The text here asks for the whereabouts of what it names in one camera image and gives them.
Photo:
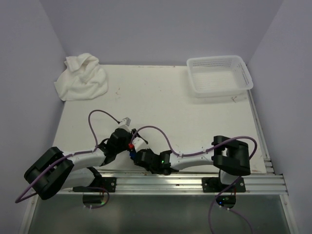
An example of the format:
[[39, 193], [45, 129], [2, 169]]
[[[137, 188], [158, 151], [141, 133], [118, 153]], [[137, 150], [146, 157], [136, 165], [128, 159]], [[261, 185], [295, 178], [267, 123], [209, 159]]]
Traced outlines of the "blue towel with black trim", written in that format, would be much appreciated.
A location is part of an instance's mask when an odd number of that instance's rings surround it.
[[130, 158], [131, 158], [132, 160], [134, 160], [135, 157], [136, 157], [136, 152], [135, 152], [135, 151], [130, 152], [129, 155], [130, 155]]

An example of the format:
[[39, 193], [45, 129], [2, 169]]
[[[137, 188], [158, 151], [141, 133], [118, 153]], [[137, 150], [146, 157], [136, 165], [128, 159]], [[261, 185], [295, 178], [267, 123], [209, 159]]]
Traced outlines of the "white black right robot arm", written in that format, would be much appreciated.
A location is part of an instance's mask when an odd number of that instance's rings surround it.
[[134, 164], [152, 174], [167, 176], [190, 167], [213, 165], [219, 169], [218, 188], [229, 191], [237, 177], [251, 174], [249, 146], [243, 141], [225, 136], [215, 136], [212, 146], [212, 150], [203, 149], [198, 154], [187, 156], [183, 153], [174, 154], [172, 150], [157, 155], [139, 137], [129, 144], [130, 158]]

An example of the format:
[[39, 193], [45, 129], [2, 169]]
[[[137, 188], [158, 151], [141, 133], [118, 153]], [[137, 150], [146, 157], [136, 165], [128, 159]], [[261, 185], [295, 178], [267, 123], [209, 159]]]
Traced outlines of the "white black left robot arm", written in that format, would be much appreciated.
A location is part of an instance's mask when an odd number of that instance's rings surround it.
[[50, 199], [63, 188], [86, 187], [97, 191], [101, 179], [95, 167], [105, 166], [127, 151], [135, 131], [117, 128], [94, 151], [66, 155], [58, 147], [51, 147], [25, 172], [24, 178], [43, 200]]

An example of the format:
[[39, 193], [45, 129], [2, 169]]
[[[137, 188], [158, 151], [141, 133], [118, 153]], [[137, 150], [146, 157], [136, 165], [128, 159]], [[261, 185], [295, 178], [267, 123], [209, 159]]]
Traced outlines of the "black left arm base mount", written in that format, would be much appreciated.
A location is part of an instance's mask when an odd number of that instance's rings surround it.
[[95, 179], [91, 185], [87, 187], [74, 187], [73, 192], [85, 192], [85, 193], [96, 193], [101, 192], [99, 188], [105, 189], [109, 193], [114, 193], [116, 191], [117, 178], [116, 177], [102, 177], [100, 179]]

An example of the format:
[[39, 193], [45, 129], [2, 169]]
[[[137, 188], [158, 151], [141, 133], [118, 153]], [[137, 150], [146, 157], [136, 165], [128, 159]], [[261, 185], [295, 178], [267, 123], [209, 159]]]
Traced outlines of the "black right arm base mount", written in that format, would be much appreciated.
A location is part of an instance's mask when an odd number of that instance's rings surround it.
[[[203, 177], [201, 179], [202, 190], [204, 193], [219, 193], [223, 191], [228, 185], [222, 184], [218, 177]], [[225, 193], [244, 193], [246, 192], [245, 182], [243, 178], [240, 178], [239, 181], [232, 185], [230, 188], [224, 191]]]

